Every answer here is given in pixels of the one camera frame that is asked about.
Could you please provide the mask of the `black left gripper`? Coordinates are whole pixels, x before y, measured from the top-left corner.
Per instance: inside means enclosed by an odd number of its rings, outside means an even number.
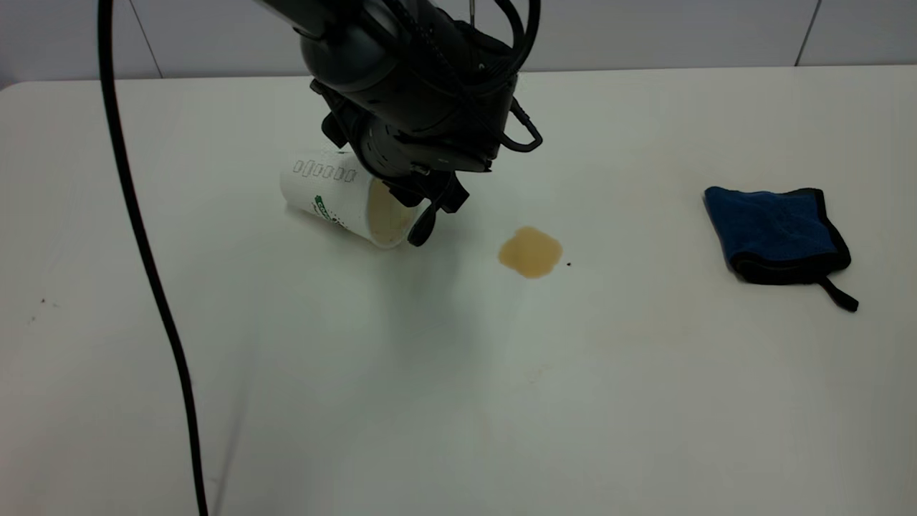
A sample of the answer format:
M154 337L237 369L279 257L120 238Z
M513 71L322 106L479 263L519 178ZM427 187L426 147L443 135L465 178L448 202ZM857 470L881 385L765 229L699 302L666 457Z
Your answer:
M416 208L424 199L432 202L408 232L407 242L413 247L423 246L432 235L438 206L454 213L467 199L456 174L488 173L494 160L488 156L490 147L475 150L460 140L408 136L360 109L333 110L321 128L335 147L350 145L360 164L383 180L403 206Z

